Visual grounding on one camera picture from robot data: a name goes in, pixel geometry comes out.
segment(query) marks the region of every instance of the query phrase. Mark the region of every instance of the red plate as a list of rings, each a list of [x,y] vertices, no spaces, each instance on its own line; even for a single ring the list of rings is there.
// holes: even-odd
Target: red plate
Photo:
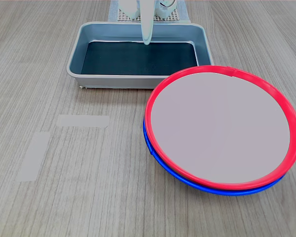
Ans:
[[[296,112],[272,85],[223,66],[179,71],[146,107],[152,146],[178,174],[221,190],[281,178],[296,161]]]

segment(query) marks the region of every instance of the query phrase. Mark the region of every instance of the wood grain surface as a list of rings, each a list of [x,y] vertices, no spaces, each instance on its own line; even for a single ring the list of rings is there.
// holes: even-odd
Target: wood grain surface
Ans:
[[[296,109],[296,1],[188,1],[216,65],[276,86]],[[296,237],[296,164],[245,197],[193,189],[150,155],[150,90],[80,89],[66,64],[78,28],[109,1],[0,1],[0,237]],[[110,116],[107,128],[58,115]],[[51,137],[38,177],[17,182],[35,132]]]

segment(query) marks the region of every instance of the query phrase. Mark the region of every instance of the blue plate rim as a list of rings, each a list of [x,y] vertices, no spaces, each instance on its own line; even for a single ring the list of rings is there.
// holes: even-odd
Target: blue plate rim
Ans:
[[[155,151],[155,149],[152,147],[148,136],[147,136],[147,131],[146,131],[146,126],[145,126],[145,120],[143,122],[143,132],[144,132],[144,137],[145,137],[145,141],[146,144],[148,146],[148,149],[150,151],[150,153],[153,155],[153,157],[157,160],[157,162],[166,170],[168,171],[172,176],[174,176],[175,178],[179,179],[181,182],[196,188],[198,190],[207,192],[207,193],[211,193],[211,194],[217,194],[217,195],[222,195],[222,196],[244,196],[244,195],[251,195],[251,194],[256,194],[259,193],[261,191],[264,191],[270,187],[272,187],[273,185],[275,185],[276,183],[278,183],[283,177],[284,175],[279,178],[278,180],[275,180],[274,182],[256,188],[256,189],[248,189],[248,190],[241,190],[241,191],[228,191],[228,190],[218,190],[218,189],[212,189],[212,188],[208,188],[199,184],[196,184],[186,178],[184,178],[183,176],[177,174],[175,171],[173,171],[162,159],[161,157],[157,154],[157,152]]]

